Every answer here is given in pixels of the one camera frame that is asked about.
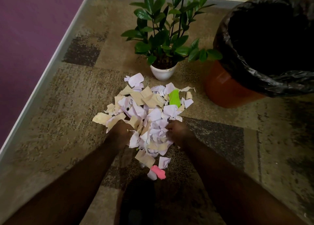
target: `soil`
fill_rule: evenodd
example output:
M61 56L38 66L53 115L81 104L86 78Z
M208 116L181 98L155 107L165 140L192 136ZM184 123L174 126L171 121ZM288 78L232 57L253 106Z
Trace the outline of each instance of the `soil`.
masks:
M157 57L152 66L157 69L170 69L174 67L176 64L177 62L172 61L171 57L165 56L163 58Z

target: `forearm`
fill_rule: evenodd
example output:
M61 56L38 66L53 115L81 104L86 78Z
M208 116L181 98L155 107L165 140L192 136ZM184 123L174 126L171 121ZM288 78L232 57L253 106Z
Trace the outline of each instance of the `forearm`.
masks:
M106 139L4 224L79 224L117 154L115 141Z
M195 137L182 143L227 224L305 224L253 179Z

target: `black garbage bag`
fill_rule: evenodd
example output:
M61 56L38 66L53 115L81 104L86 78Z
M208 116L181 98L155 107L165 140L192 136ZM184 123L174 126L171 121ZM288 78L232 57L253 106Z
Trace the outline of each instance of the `black garbage bag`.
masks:
M242 86L269 97L314 92L314 2L249 0L221 21L214 48Z

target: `green paper scrap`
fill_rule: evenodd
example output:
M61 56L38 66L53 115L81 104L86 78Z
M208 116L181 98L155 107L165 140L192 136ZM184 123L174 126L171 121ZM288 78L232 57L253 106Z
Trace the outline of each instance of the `green paper scrap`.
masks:
M178 108L181 106L179 98L179 90L175 89L169 94L169 105L176 105Z

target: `patterned carpet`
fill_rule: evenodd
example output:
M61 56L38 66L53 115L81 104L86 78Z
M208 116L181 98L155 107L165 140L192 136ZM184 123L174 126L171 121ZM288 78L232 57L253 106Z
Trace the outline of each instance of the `patterned carpet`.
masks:
M114 102L125 75L141 72L145 86L159 85L134 42L120 34L136 24L123 0L94 0L63 62L1 178L0 223L38 190L68 170L105 138L91 120ZM210 47L227 13L212 8L191 24L188 43ZM166 85L195 87L183 121L206 145L260 182L309 224L314 222L313 95L266 98L236 109L214 105L203 90L211 63L183 61ZM114 224L131 179L147 173L125 148L114 160L81 224ZM171 146L166 180L157 180L156 224L224 224L185 153Z

